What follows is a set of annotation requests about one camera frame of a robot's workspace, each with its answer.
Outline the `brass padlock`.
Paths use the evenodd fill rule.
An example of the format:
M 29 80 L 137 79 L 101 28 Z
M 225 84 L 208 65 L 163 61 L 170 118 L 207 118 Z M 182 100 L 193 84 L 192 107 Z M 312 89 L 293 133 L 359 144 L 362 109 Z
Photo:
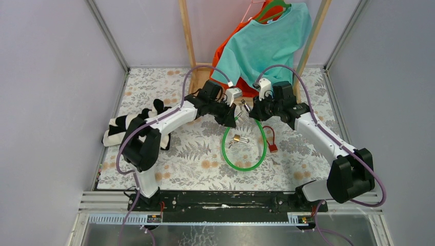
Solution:
M 242 137 L 242 136 L 237 135 L 237 134 L 234 135 L 233 140 L 237 141 L 237 142 L 242 142 L 242 143 L 245 143 L 245 144 L 250 142 L 250 140 L 248 138 Z

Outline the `red cable lock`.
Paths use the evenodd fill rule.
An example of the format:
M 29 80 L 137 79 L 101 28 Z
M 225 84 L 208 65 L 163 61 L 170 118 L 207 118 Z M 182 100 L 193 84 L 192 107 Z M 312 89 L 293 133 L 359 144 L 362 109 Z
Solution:
M 278 147 L 275 144 L 275 131 L 271 126 L 263 126 L 263 130 L 266 133 L 266 143 L 268 144 L 268 149 L 270 153 L 276 153 Z

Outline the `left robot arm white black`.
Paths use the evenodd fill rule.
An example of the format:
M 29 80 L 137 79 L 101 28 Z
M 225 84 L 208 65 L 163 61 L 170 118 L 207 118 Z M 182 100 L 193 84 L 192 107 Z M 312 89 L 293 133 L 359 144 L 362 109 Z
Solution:
M 159 185 L 154 174 L 163 137 L 204 115 L 212 115 L 221 126 L 234 128 L 234 101 L 241 96 L 242 90 L 237 87 L 224 90 L 216 82 L 208 80 L 198 93 L 186 95 L 180 106 L 147 120 L 132 120 L 119 153 L 133 168 L 141 194 L 139 203 L 144 209 L 152 211 L 159 205 L 156 195 Z

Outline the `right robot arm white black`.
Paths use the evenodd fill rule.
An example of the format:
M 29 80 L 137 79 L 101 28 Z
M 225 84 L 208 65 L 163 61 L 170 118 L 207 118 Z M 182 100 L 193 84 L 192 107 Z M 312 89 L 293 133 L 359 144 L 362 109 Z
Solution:
M 309 210 L 315 201 L 333 199 L 345 203 L 370 192 L 375 180 L 372 154 L 365 148 L 357 150 L 334 134 L 311 111 L 306 103 L 297 103 L 288 81 L 272 84 L 261 78 L 254 83 L 259 95 L 253 98 L 249 116 L 258 121 L 280 118 L 292 130 L 309 140 L 327 160 L 330 171 L 326 179 L 315 180 L 296 188 L 294 204 L 301 211 Z

